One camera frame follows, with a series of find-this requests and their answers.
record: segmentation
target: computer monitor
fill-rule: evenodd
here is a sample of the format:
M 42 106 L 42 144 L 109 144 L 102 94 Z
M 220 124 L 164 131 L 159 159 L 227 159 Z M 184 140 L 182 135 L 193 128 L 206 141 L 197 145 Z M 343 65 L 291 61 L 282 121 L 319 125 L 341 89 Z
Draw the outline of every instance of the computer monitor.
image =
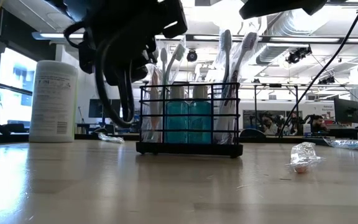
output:
M 358 123 L 358 102 L 334 99 L 335 121 L 340 123 Z
M 112 109 L 119 114 L 121 110 L 120 100 L 110 100 Z M 103 117 L 103 105 L 99 99 L 90 99 L 89 101 L 89 118 L 102 118 Z

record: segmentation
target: camera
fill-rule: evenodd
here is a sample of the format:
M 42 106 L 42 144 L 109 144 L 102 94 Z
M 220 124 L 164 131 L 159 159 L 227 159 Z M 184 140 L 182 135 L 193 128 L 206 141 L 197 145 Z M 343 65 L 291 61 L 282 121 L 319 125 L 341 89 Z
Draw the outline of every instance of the camera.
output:
M 197 53 L 196 53 L 196 50 L 189 50 L 189 53 L 187 54 L 187 61 L 188 61 L 188 62 L 195 62 L 195 61 L 197 61 Z

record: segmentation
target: clear plastic packaging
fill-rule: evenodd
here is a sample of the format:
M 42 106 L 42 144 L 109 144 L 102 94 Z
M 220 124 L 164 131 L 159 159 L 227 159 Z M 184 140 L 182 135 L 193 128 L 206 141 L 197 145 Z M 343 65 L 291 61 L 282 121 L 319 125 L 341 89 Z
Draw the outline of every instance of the clear plastic packaging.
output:
M 98 137 L 102 141 L 108 141 L 108 142 L 117 143 L 117 144 L 124 144 L 125 143 L 123 138 L 107 136 L 104 133 L 98 133 Z
M 258 44 L 259 36 L 257 29 L 249 29 L 248 33 L 245 34 L 241 44 L 234 46 L 231 51 L 233 52 L 230 59 L 230 74 L 228 82 L 238 82 L 241 76 L 246 71 L 241 72 L 241 68 L 247 65 L 249 59 L 255 54 L 256 46 Z M 226 85 L 222 92 L 222 98 L 233 98 L 235 94 L 235 85 Z M 220 101 L 219 114 L 235 114 L 236 113 L 236 100 L 231 101 Z M 215 130 L 233 130 L 234 129 L 234 118 L 230 117 L 219 117 Z M 216 133 L 214 134 L 214 142 L 219 144 L 232 144 L 233 140 L 232 133 Z
M 299 174 L 308 172 L 316 164 L 324 160 L 324 158 L 316 155 L 315 145 L 315 143 L 303 142 L 292 147 L 291 163 L 289 165 L 295 172 Z
M 335 140 L 335 139 L 324 139 L 324 140 L 331 147 L 358 150 L 358 140 Z
M 159 85 L 162 77 L 162 72 L 156 65 L 148 64 L 147 69 L 150 75 L 150 82 L 148 85 Z M 150 87 L 145 92 L 144 100 L 157 100 L 159 98 L 158 88 Z M 144 115 L 161 114 L 159 113 L 160 102 L 144 103 L 143 112 Z M 161 117 L 143 117 L 142 119 L 142 139 L 145 142 L 158 142 L 158 133 L 154 130 L 157 129 Z
M 230 49 L 230 53 L 232 52 L 231 48 L 232 48 L 232 40 L 231 40 L 231 34 L 230 34 L 230 38 L 228 38 L 227 34 L 225 32 L 229 32 L 229 30 L 226 29 L 220 29 L 219 30 L 219 52 L 218 55 L 216 56 L 215 61 L 213 62 L 212 66 L 215 67 L 217 70 L 224 70 L 225 66 L 226 66 L 226 52 L 225 52 L 225 48 Z
M 168 83 L 162 83 L 163 85 L 171 85 L 179 74 L 179 68 L 186 57 L 186 38 L 184 37 L 176 49 L 173 51 L 171 58 L 168 60 L 167 71 L 163 74 L 163 80 L 167 80 Z

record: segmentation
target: desk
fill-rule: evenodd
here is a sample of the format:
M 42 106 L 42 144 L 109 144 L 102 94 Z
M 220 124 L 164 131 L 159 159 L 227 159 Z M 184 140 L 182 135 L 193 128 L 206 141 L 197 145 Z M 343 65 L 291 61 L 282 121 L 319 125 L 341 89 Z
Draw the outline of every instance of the desk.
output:
M 335 138 L 358 139 L 358 128 L 330 129 L 329 135 Z
M 358 151 L 245 144 L 238 159 L 146 155 L 135 142 L 0 145 L 0 223 L 358 223 Z

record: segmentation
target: person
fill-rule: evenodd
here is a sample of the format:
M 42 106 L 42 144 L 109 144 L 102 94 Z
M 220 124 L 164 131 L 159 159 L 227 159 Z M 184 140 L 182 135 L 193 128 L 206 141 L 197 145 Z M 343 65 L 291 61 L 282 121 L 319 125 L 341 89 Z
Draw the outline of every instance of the person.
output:
M 277 125 L 275 123 L 273 123 L 273 118 L 265 113 L 262 116 L 262 122 L 263 122 L 263 129 L 264 129 L 264 133 L 266 135 L 276 135 L 277 134 Z
M 298 134 L 298 130 L 300 129 L 300 124 L 298 120 L 298 116 L 296 113 L 291 114 L 291 123 L 289 125 L 289 133 L 292 136 L 296 136 Z
M 320 115 L 314 116 L 313 121 L 311 123 L 311 130 L 314 133 L 317 133 L 319 131 L 328 131 L 328 128 L 324 123 L 324 119 L 322 116 Z

